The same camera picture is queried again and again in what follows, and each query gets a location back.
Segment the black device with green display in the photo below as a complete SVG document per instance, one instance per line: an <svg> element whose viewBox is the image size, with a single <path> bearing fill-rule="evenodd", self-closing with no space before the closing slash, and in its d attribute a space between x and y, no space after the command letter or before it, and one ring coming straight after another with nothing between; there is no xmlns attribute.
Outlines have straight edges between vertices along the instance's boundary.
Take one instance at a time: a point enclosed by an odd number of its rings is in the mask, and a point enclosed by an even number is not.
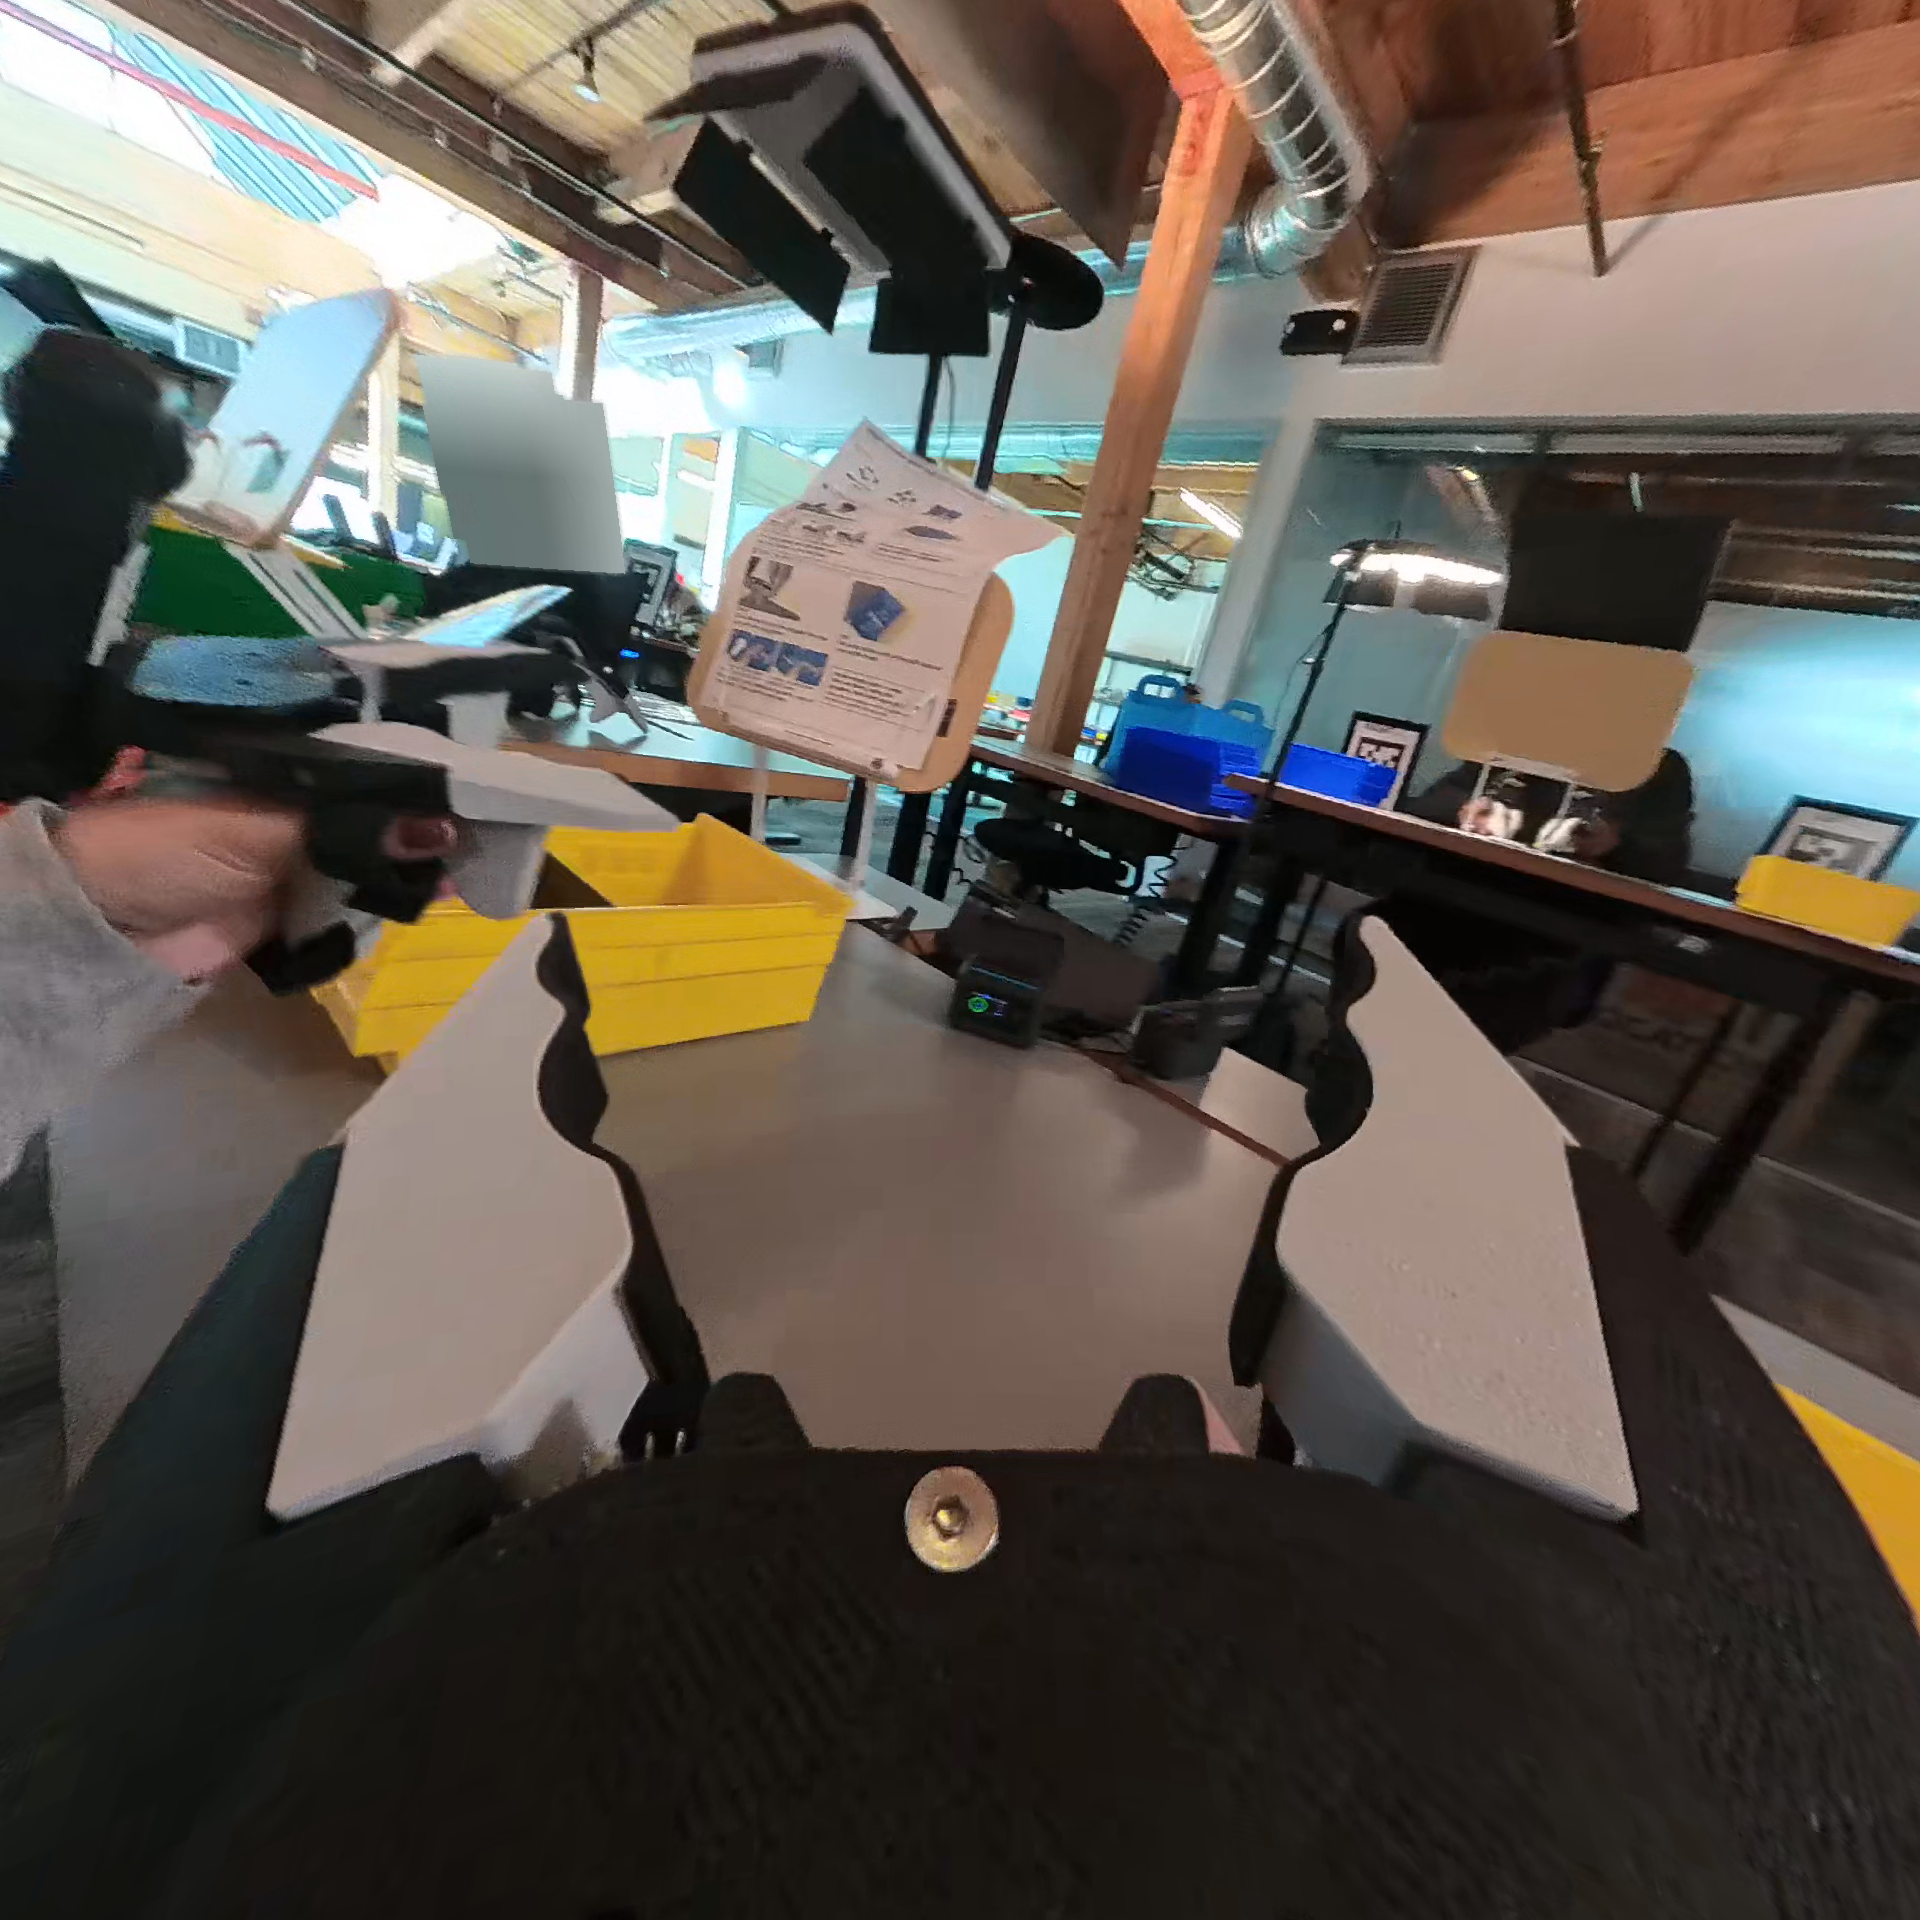
<svg viewBox="0 0 1920 1920"><path fill-rule="evenodd" d="M948 1027L1010 1049L1033 1049L1063 961L1066 941L1051 930L1012 927L995 941L974 944L951 975Z"/></svg>

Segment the wooden board stand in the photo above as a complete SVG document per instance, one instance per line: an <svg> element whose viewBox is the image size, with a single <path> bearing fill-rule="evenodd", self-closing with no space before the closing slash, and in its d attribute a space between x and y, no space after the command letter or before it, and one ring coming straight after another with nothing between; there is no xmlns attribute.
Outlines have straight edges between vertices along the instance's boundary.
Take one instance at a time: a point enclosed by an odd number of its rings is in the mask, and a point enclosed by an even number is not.
<svg viewBox="0 0 1920 1920"><path fill-rule="evenodd" d="M399 302L383 287L278 312L199 432L167 512L228 544L277 544L397 329Z"/></svg>

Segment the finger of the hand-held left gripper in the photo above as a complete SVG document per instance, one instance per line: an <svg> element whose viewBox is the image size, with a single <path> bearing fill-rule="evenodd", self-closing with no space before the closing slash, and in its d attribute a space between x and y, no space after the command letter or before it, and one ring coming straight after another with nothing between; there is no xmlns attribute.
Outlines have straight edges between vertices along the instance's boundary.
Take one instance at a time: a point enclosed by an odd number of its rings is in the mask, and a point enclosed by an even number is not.
<svg viewBox="0 0 1920 1920"><path fill-rule="evenodd" d="M321 651L345 672L366 719L402 719L436 705L445 736L510 736L537 693L570 687L649 734L649 710L586 647L579 591L534 582L386 631L321 635Z"/></svg>
<svg viewBox="0 0 1920 1920"><path fill-rule="evenodd" d="M350 722L321 734L321 856L343 854L350 899L412 920L417 905L374 903L379 882L353 850L367 832L383 854L397 821L447 821L450 842L426 861L474 913L510 920L534 905L550 832L663 833L682 821L599 765L470 746L421 726Z"/></svg>

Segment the black hanging panel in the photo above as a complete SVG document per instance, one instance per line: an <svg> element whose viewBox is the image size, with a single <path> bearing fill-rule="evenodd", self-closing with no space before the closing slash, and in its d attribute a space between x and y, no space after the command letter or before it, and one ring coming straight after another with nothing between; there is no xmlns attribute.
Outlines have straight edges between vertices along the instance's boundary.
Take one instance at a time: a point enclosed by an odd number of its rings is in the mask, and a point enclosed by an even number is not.
<svg viewBox="0 0 1920 1920"><path fill-rule="evenodd" d="M1510 519L1500 627L1686 654L1732 522L1524 501Z"/></svg>

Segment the silver ventilation duct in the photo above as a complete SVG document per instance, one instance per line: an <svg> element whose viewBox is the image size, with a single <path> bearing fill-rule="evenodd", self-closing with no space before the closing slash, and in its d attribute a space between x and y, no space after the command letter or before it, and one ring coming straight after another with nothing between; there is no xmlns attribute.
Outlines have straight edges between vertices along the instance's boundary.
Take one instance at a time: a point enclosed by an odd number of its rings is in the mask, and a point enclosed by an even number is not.
<svg viewBox="0 0 1920 1920"><path fill-rule="evenodd" d="M1227 82L1274 182L1239 218L1239 249L1262 278L1318 261L1353 223L1374 163L1329 62L1290 1L1182 1Z"/></svg>

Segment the wooden post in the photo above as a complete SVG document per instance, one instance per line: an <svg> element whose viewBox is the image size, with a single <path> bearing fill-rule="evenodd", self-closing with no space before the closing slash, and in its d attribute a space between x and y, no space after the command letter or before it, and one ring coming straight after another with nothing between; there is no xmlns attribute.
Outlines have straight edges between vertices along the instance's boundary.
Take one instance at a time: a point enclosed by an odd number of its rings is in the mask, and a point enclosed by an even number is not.
<svg viewBox="0 0 1920 1920"><path fill-rule="evenodd" d="M1223 79L1180 87L1158 214L1023 729L1030 751L1071 757L1083 734L1250 153L1252 133Z"/></svg>

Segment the wooden desk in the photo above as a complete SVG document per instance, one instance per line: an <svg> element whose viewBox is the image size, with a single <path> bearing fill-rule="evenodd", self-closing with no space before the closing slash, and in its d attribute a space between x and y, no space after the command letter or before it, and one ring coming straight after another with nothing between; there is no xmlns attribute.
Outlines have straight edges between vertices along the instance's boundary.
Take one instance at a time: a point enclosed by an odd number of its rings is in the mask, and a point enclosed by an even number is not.
<svg viewBox="0 0 1920 1920"><path fill-rule="evenodd" d="M507 751L545 760L593 765L625 783L753 797L757 763L765 759L769 800L847 801L852 778L829 765L758 749L753 743L701 726L683 710L641 729L626 713L593 722L518 715L501 743Z"/></svg>

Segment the green bin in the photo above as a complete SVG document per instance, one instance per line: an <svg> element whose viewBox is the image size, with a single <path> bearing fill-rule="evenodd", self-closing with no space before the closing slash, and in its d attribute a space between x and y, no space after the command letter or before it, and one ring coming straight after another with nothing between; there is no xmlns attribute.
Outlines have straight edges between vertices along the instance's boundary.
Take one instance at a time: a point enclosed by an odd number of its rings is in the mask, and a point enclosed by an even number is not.
<svg viewBox="0 0 1920 1920"><path fill-rule="evenodd" d="M427 574L399 559L339 552L291 541L301 566L343 607L394 595L402 616L418 616ZM292 637L301 627L223 544L165 512L148 526L148 558L129 610L129 626L161 635Z"/></svg>

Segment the dark work table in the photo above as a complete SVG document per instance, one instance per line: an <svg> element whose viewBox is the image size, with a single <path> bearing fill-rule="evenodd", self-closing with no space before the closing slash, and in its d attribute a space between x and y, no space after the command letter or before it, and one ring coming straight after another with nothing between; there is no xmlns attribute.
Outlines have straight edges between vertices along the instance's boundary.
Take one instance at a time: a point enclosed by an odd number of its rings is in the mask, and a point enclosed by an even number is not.
<svg viewBox="0 0 1920 1920"><path fill-rule="evenodd" d="M1185 937L1167 963L1167 991L1173 998L1196 998L1209 991L1214 979L1214 955L1218 937L1230 922L1239 850L1245 839L1245 822L1215 808L1194 808L1138 794L1116 786L1107 773L1090 760L1070 753L1015 746L975 737L962 757L959 773L948 782L940 806L940 822L933 833L926 879L927 889L946 889L955 850L965 827L966 805L989 774L1033 783L1049 794L1075 794L1114 814L1151 822L1155 832L1178 832L1211 848L1211 859L1198 898L1191 903Z"/></svg>
<svg viewBox="0 0 1920 1920"><path fill-rule="evenodd" d="M1916 1003L1916 953L1900 945L1846 941L1395 808L1250 774L1233 783L1254 794L1260 818L1277 821L1277 851L1307 874L1371 898L1463 909L1794 1019L1670 1214L1670 1238L1686 1255L1708 1242L1735 1202L1849 1003Z"/></svg>

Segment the small yellow bin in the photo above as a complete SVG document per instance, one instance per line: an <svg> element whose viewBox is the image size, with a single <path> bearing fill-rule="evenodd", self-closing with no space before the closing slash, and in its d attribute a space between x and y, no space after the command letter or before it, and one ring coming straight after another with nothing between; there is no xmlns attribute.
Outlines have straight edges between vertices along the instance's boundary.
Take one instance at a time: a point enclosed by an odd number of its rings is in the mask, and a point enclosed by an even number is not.
<svg viewBox="0 0 1920 1920"><path fill-rule="evenodd" d="M1735 885L1741 912L1846 944L1893 947L1918 920L1918 890L1785 854L1756 854Z"/></svg>

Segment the small blue bin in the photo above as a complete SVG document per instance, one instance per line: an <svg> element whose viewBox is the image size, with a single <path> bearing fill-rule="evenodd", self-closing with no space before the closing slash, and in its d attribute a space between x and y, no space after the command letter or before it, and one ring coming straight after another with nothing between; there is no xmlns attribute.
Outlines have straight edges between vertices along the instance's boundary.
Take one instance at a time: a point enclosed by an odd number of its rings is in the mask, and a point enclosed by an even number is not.
<svg viewBox="0 0 1920 1920"><path fill-rule="evenodd" d="M1341 800L1363 808L1388 806L1399 791L1401 769L1395 760L1365 753L1329 751L1294 743L1277 769L1277 783Z"/></svg>

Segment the glass partition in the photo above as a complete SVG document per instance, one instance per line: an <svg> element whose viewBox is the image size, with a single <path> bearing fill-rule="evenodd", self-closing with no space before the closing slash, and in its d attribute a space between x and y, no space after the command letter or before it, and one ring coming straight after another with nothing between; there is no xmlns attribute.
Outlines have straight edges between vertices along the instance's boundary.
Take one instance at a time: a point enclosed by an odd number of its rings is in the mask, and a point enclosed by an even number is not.
<svg viewBox="0 0 1920 1920"><path fill-rule="evenodd" d="M1230 695L1290 719L1351 541L1502 569L1526 494L1724 519L1670 743L1695 778L1692 872L1732 879L1794 797L1916 816L1916 459L1916 416L1323 423L1274 519Z"/></svg>

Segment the instruction sheet on wooden board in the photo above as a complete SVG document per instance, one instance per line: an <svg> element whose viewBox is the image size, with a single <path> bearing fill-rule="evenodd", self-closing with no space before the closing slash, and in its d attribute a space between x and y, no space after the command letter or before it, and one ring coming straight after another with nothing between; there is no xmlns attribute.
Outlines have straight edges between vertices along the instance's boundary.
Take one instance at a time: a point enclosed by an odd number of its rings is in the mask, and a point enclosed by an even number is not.
<svg viewBox="0 0 1920 1920"><path fill-rule="evenodd" d="M735 547L691 705L764 749L927 792L953 778L1012 627L1001 566L1061 535L861 423Z"/></svg>

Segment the black overhead rig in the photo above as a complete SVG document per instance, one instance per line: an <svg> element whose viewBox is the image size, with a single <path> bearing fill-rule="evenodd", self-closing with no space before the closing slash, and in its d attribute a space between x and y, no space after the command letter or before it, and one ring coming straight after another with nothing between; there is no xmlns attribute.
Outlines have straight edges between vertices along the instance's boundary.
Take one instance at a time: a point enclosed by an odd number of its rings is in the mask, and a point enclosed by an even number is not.
<svg viewBox="0 0 1920 1920"><path fill-rule="evenodd" d="M689 134L674 199L820 330L852 275L870 282L869 349L926 363L917 453L948 363L987 354L1003 317L974 462L987 491L1023 337L1089 326L1107 285L1007 221L875 13L827 3L697 38L644 129Z"/></svg>

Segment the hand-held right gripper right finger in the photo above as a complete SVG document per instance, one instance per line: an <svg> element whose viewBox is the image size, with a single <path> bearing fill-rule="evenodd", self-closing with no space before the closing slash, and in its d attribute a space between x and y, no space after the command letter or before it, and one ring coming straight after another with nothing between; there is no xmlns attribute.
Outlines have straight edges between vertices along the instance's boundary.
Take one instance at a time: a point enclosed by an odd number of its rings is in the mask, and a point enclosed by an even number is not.
<svg viewBox="0 0 1920 1920"><path fill-rule="evenodd" d="M1445 1458L1636 1518L1573 1135L1374 906L1334 934L1306 1105L1313 1150L1233 1304L1235 1382L1314 1466L1388 1487Z"/></svg>

